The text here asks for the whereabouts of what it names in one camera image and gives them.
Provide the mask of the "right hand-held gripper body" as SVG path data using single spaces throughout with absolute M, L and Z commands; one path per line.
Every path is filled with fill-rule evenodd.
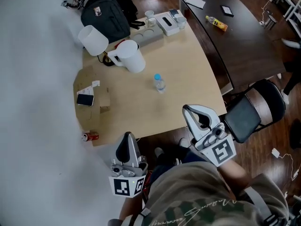
M 236 156 L 232 136 L 225 131 L 222 122 L 205 134 L 194 146 L 216 167 L 220 167 Z

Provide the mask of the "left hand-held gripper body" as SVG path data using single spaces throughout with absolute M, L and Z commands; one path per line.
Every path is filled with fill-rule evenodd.
M 122 163 L 117 159 L 112 159 L 109 182 L 113 195 L 133 198 L 142 192 L 148 173 L 148 164 L 145 156 L 139 156 L 136 159 L 137 165 L 131 161 Z

